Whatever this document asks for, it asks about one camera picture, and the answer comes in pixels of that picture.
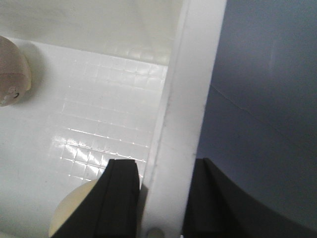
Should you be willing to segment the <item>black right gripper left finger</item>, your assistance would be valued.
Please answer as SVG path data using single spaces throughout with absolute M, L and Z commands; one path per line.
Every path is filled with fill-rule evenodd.
M 53 238 L 136 237 L 139 185 L 134 160 L 109 160 L 96 185 Z

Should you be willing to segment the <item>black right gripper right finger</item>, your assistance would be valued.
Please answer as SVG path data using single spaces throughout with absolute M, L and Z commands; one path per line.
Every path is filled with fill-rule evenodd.
M 210 159 L 196 159 L 183 222 L 185 238 L 315 238 L 239 188 Z

